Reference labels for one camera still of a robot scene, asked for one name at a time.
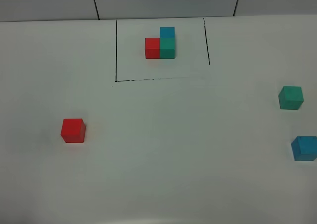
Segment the red template cube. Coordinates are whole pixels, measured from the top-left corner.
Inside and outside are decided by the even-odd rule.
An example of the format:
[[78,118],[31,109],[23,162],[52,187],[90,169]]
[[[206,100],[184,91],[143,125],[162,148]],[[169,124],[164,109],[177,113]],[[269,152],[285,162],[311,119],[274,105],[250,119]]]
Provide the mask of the red template cube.
[[145,38],[145,58],[160,59],[160,38]]

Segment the green template cube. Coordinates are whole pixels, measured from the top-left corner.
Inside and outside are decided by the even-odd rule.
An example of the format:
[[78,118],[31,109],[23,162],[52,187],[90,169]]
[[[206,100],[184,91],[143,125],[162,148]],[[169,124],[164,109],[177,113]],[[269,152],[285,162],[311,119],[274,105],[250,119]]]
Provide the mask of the green template cube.
[[160,58],[175,59],[176,42],[175,38],[160,38]]

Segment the blue template cube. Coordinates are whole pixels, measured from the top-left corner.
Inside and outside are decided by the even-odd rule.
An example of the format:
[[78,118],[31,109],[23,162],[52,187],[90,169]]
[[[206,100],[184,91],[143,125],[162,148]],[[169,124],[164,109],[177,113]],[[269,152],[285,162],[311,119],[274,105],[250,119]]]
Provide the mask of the blue template cube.
[[175,27],[160,27],[160,38],[175,38]]

